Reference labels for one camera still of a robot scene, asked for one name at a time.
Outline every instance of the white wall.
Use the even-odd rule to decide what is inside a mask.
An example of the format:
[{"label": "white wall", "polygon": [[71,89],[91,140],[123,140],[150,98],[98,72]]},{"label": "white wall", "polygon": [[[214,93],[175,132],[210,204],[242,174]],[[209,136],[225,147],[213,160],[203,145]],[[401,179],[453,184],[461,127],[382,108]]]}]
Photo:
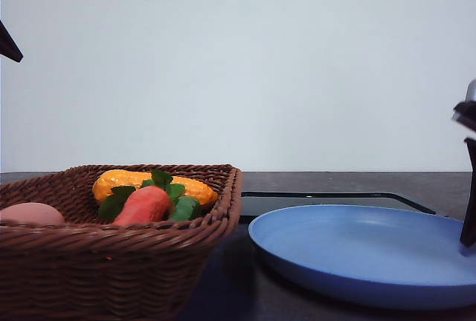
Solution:
[{"label": "white wall", "polygon": [[476,0],[1,0],[2,171],[468,170]]}]

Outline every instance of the orange carrot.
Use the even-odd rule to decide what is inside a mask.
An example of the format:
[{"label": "orange carrot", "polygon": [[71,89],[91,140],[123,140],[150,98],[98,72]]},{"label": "orange carrot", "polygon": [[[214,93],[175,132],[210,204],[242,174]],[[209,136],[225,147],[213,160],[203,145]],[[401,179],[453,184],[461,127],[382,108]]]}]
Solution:
[{"label": "orange carrot", "polygon": [[169,195],[157,186],[135,190],[124,204],[124,208],[112,222],[120,226],[132,223],[160,221],[170,208]]}]

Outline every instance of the black tray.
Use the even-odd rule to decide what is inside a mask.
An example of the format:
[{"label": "black tray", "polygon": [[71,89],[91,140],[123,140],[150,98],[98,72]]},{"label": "black tray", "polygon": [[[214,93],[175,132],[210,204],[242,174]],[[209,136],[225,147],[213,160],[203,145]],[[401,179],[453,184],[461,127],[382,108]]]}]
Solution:
[{"label": "black tray", "polygon": [[441,214],[409,198],[391,192],[261,192],[243,191],[241,223],[250,223],[257,216],[285,207],[310,204],[352,204],[416,210]]}]

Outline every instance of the green leaf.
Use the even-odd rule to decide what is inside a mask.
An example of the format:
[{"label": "green leaf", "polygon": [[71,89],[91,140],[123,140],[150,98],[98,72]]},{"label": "green leaf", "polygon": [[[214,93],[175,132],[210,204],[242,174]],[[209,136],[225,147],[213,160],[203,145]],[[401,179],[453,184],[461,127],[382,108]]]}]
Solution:
[{"label": "green leaf", "polygon": [[102,219],[114,219],[122,211],[127,197],[124,195],[109,195],[99,206],[99,216]]},{"label": "green leaf", "polygon": [[142,187],[147,187],[147,186],[152,186],[152,185],[155,185],[155,184],[154,184],[154,180],[151,179],[151,178],[148,178],[148,179],[142,181],[141,188],[142,188]]},{"label": "green leaf", "polygon": [[122,211],[127,199],[135,191],[133,186],[116,186],[111,188],[112,195],[106,197],[99,206],[99,216],[103,219],[114,219]]},{"label": "green leaf", "polygon": [[200,203],[192,196],[182,196],[178,198],[175,210],[170,216],[172,221],[186,221],[200,216]]},{"label": "green leaf", "polygon": [[166,186],[173,180],[172,175],[167,174],[165,171],[159,169],[154,169],[151,171],[151,173],[154,184],[163,190],[165,190]]},{"label": "green leaf", "polygon": [[128,198],[135,191],[133,186],[116,186],[111,188],[112,193],[118,196],[126,196]]},{"label": "green leaf", "polygon": [[185,185],[182,184],[170,184],[165,186],[165,192],[171,199],[181,196],[185,191]]}]

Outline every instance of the plate rim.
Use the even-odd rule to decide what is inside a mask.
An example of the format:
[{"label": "plate rim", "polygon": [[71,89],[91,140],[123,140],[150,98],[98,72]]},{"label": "plate rim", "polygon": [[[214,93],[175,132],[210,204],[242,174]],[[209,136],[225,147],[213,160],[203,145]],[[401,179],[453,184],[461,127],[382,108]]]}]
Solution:
[{"label": "plate rim", "polygon": [[[345,279],[351,279],[351,280],[356,280],[359,282],[370,282],[370,283],[376,283],[376,284],[381,284],[381,285],[395,285],[395,286],[403,286],[403,287],[419,287],[419,288],[450,288],[450,287],[474,287],[476,286],[476,276],[473,280],[473,282],[448,282],[448,283],[428,283],[428,282],[392,282],[392,281],[387,281],[387,280],[380,280],[380,279],[370,279],[370,278],[361,278],[361,277],[356,277],[352,275],[347,275],[347,274],[339,274],[339,273],[333,273],[330,271],[326,270],[321,270],[317,269],[316,267],[313,267],[311,265],[306,265],[301,262],[296,262],[294,260],[291,260],[289,258],[285,258],[283,256],[279,256],[276,253],[271,252],[270,250],[264,248],[260,243],[257,242],[256,234],[253,231],[255,228],[255,224],[259,223],[259,221],[263,218],[266,218],[266,216],[274,214],[274,213],[282,213],[284,210],[293,210],[293,209],[298,209],[298,208],[312,208],[312,209],[317,209],[317,208],[342,208],[342,207],[347,207],[350,209],[372,209],[372,210],[388,210],[391,211],[392,213],[410,213],[410,214],[417,214],[417,215],[422,215],[423,218],[431,218],[431,219],[438,219],[441,221],[449,221],[450,223],[455,223],[459,224],[461,227],[463,226],[463,222],[455,219],[455,218],[450,218],[450,217],[445,217],[442,215],[432,215],[428,213],[422,213],[418,211],[410,211],[410,210],[401,210],[398,208],[389,208],[389,207],[377,207],[377,206],[361,206],[361,205],[352,205],[352,204],[310,204],[310,205],[302,205],[302,206],[292,206],[292,207],[284,207],[280,208],[278,210],[272,210],[267,213],[263,213],[262,215],[259,215],[256,217],[251,223],[248,225],[248,234],[253,241],[259,248],[264,250],[266,253],[269,253],[273,255],[273,257],[282,259],[285,262],[291,263],[293,265],[297,265],[300,268],[306,268],[308,270],[312,270],[314,272],[319,272],[323,274],[328,274],[330,276],[335,276],[339,278],[345,278]],[[465,248],[466,251],[469,251],[471,254],[476,253],[476,246],[472,248],[466,248],[462,243],[460,243],[461,248]]]}]

